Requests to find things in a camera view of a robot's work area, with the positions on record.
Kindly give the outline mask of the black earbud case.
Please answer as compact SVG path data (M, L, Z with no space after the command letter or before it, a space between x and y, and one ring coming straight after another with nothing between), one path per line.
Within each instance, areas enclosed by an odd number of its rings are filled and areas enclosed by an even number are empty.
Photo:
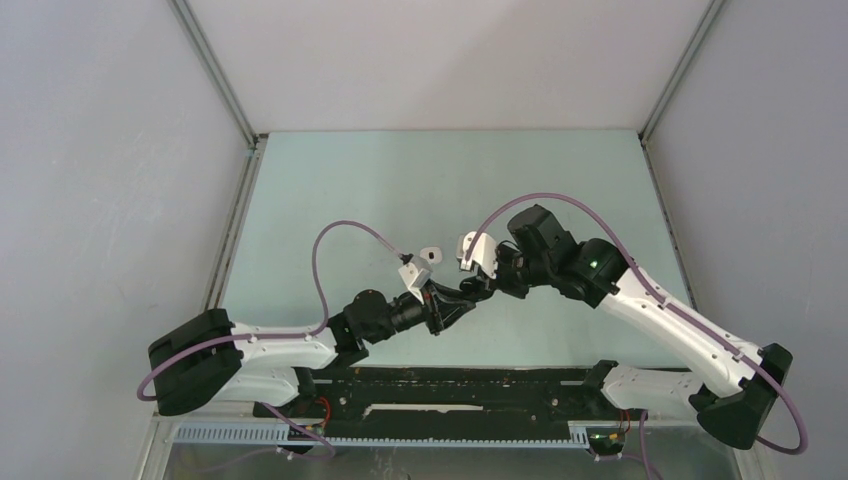
M477 277L463 279L459 284L459 290L465 300L472 302L484 301L494 295L494 290L489 283Z

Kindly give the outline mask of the white earbud case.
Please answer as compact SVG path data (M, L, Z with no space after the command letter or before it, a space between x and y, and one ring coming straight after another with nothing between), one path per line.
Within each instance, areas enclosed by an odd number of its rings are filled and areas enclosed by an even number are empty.
M431 265L437 265L443 261L443 253L440 247L431 246L420 250L420 256Z

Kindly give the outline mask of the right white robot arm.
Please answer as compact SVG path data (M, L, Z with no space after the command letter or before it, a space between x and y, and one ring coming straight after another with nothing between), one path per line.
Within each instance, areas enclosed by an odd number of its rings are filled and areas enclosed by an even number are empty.
M636 266L616 245L576 241L540 205L507 224L513 246L471 231L457 246L461 269L475 270L483 285L523 299L533 287L600 308L628 322L674 354L685 373L646 370L613 361L599 363L601 378L581 392L585 411L606 418L617 409L654 410L693 418L721 443L749 450L793 362L782 345L759 346L706 319Z

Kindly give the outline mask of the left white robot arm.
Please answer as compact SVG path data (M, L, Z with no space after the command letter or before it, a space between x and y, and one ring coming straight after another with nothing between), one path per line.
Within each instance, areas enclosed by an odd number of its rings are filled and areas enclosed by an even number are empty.
M237 323L225 309L210 309L149 346L150 399L163 416L188 414L213 401L263 402L304 416L316 403L312 371L349 367L368 357L368 345L418 325L438 335L491 295L471 279L459 289L429 281L418 295L393 299L367 289L324 329L303 332Z

